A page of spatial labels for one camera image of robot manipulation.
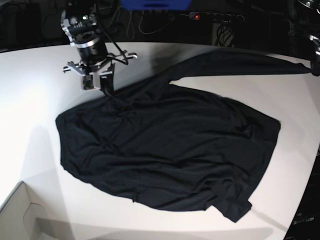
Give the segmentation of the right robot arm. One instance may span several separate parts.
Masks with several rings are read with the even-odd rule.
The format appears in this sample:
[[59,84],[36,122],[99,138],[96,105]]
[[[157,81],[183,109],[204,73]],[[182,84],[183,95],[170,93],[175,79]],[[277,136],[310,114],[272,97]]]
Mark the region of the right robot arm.
[[99,17],[97,2],[67,1],[60,26],[70,45],[77,49],[80,61],[69,61],[62,71],[76,73],[82,90],[100,90],[111,96],[114,93],[116,63],[127,66],[129,60],[136,59],[138,55],[122,50],[105,27],[99,24]]

